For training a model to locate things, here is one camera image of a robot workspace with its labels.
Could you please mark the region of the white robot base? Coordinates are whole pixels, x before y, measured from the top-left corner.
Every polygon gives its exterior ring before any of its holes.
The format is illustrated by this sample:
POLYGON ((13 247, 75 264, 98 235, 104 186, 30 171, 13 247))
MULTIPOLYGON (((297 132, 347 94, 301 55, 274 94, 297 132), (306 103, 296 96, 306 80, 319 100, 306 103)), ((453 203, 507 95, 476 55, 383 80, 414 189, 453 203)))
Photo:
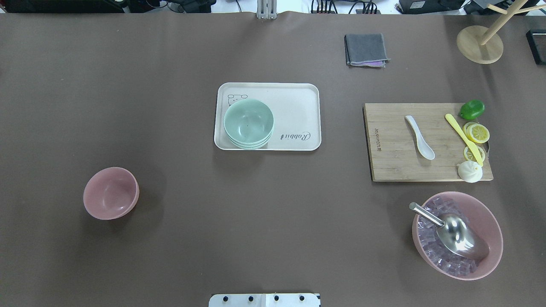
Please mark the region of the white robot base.
POLYGON ((315 293, 250 293, 216 294, 209 307, 320 307, 321 299, 315 293))

